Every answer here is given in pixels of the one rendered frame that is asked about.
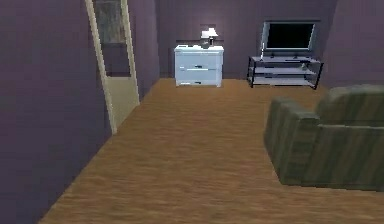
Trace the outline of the black television set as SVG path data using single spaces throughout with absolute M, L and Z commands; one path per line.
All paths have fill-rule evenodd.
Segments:
M 316 23 L 312 21 L 266 21 L 260 50 L 270 56 L 308 54 L 313 51 L 315 33 Z

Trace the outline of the cream room door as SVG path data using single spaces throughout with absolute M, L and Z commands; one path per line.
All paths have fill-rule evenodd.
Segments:
M 84 0 L 107 118 L 116 134 L 140 104 L 128 0 Z

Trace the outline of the green sofa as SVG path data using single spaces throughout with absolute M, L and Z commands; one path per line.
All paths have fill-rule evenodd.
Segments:
M 384 192 L 384 85 L 332 88 L 314 111 L 276 97 L 264 145 L 282 184 Z

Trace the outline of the white chest of drawers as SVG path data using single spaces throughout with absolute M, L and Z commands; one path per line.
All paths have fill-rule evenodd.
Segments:
M 222 84 L 224 48 L 178 45 L 174 48 L 174 74 L 177 86 L 216 86 Z

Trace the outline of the black grey television stand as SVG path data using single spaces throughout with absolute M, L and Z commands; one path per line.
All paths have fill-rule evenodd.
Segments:
M 317 89 L 324 63 L 311 57 L 253 56 L 248 59 L 246 80 L 255 85 L 308 86 Z

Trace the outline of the white table lamp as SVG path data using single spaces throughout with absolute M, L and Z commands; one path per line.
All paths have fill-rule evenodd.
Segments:
M 214 39 L 218 36 L 216 30 L 214 28 L 208 28 L 207 30 L 203 30 L 201 32 L 201 43 L 200 46 L 203 49 L 208 49 L 213 45 Z

